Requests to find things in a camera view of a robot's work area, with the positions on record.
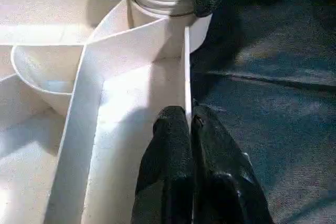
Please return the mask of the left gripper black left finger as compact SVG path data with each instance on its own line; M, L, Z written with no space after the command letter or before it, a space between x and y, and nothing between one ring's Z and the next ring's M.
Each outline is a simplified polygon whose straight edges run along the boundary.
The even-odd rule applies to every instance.
M184 109L163 108L152 133L139 167L131 223L191 223L194 166Z

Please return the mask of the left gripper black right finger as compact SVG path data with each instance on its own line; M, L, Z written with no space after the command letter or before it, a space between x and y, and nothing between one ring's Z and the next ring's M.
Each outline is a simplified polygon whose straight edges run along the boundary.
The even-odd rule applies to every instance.
M206 105L193 107L191 141L195 223L273 223L247 155Z

